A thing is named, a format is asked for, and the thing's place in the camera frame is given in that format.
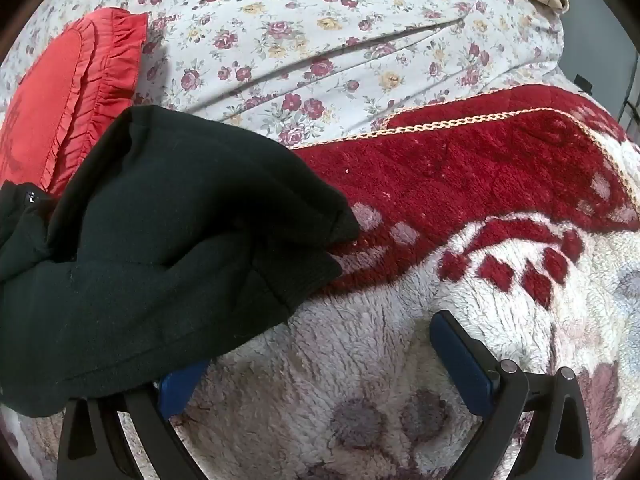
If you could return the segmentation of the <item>black pants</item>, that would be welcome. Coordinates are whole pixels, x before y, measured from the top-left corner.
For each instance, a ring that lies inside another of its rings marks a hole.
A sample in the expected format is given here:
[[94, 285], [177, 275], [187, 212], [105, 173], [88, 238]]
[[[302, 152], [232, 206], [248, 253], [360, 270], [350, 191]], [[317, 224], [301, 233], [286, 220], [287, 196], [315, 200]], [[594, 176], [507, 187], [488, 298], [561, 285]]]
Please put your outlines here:
[[49, 416], [222, 356], [337, 278], [358, 233], [285, 146], [130, 107], [60, 197], [2, 185], [1, 401]]

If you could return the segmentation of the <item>red white plush blanket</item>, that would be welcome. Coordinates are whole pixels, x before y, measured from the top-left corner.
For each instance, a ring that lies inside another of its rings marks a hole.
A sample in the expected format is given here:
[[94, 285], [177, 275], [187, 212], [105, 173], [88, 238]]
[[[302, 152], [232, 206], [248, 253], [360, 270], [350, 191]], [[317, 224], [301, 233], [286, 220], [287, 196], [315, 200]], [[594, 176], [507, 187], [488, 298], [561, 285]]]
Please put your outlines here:
[[[284, 322], [208, 363], [169, 423], [206, 479], [449, 479], [482, 419], [431, 345], [449, 311], [497, 361], [568, 367], [591, 479], [639, 474], [639, 149], [593, 102], [515, 87], [294, 152], [359, 233]], [[58, 479], [61, 411], [1, 401], [1, 458]]]

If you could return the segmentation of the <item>red heart ruffled pillow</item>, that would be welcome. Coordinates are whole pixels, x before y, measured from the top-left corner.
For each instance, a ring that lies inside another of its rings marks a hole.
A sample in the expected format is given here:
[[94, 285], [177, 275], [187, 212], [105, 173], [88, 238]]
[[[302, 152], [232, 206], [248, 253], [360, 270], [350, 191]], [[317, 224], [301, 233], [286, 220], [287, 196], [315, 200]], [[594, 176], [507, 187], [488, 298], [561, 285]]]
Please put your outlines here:
[[1, 128], [1, 180], [58, 197], [134, 102], [148, 17], [94, 11], [51, 41], [18, 85]]

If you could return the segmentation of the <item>floral white quilt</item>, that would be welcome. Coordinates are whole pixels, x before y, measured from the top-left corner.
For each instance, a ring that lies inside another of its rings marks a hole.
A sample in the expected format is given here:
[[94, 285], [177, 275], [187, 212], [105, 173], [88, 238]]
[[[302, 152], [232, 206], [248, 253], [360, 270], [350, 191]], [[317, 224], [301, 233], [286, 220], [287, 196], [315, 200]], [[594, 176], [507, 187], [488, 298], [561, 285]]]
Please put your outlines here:
[[148, 17], [134, 102], [288, 146], [403, 107], [566, 85], [564, 13], [534, 0], [44, 0], [2, 63], [2, 101], [67, 24], [107, 6]]

